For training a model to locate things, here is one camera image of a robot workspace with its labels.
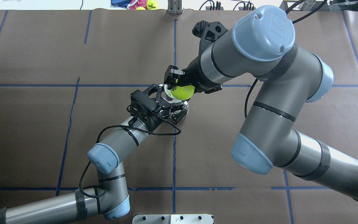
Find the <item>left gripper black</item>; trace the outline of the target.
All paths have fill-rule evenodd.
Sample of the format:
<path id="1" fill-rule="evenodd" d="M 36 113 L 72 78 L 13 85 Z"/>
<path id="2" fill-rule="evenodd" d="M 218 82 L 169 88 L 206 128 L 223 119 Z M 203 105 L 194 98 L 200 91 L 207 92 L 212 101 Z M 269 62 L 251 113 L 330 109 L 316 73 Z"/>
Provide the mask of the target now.
<path id="1" fill-rule="evenodd" d="M 156 129 L 162 123 L 158 119 L 160 116 L 170 119 L 173 124 L 184 119 L 188 114 L 188 101 L 166 102 L 162 98 L 163 91 L 164 85 L 150 85 L 145 91 L 136 90 L 131 93 L 131 104 L 127 110 L 133 119 L 128 125 L 133 127 L 138 119 L 147 129 Z"/>

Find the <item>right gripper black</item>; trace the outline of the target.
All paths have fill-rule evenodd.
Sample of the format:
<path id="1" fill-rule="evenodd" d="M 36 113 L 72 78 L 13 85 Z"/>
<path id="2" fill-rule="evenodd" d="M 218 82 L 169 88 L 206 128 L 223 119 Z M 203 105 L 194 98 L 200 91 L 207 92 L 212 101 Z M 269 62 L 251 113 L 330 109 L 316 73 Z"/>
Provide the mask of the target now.
<path id="1" fill-rule="evenodd" d="M 213 60 L 213 46 L 227 32 L 228 29 L 218 21 L 197 22 L 192 33 L 200 38 L 198 56 L 183 70 L 173 65 L 168 66 L 164 75 L 167 89 L 192 85 L 198 93 L 210 94 L 222 90 L 227 77 L 217 69 Z"/>

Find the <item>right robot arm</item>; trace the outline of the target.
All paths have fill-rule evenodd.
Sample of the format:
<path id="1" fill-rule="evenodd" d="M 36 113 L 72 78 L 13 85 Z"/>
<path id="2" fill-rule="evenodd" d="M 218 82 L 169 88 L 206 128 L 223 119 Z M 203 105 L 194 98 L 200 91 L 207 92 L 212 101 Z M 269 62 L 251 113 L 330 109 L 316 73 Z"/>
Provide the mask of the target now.
<path id="1" fill-rule="evenodd" d="M 193 35 L 200 38 L 199 55 L 183 70 L 168 67 L 168 89 L 192 85 L 213 93 L 245 73 L 263 82 L 237 134 L 233 160 L 261 175 L 279 167 L 358 201 L 358 160 L 293 129 L 304 104 L 330 90 L 333 71 L 295 43 L 286 12 L 265 5 L 231 30 L 201 21 Z"/>

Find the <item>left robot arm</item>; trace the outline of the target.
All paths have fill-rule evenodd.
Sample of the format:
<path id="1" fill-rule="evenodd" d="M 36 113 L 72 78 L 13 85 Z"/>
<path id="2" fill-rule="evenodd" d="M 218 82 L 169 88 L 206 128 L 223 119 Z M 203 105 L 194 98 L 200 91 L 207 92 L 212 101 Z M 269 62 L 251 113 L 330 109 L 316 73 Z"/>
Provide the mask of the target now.
<path id="1" fill-rule="evenodd" d="M 149 85 L 130 94 L 130 116 L 102 129 L 88 151 L 88 163 L 71 192 L 18 207 L 0 209 L 0 224 L 68 224 L 103 215 L 126 216 L 130 209 L 124 160 L 149 136 L 176 136 L 187 115 L 190 96 L 165 85 Z"/>

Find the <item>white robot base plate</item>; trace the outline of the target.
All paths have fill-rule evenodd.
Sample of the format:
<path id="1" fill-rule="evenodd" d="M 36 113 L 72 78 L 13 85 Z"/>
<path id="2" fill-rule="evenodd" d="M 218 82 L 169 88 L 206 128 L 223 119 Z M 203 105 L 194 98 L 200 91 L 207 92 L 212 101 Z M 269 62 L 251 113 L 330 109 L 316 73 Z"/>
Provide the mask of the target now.
<path id="1" fill-rule="evenodd" d="M 210 214 L 139 214 L 133 224 L 214 224 Z"/>

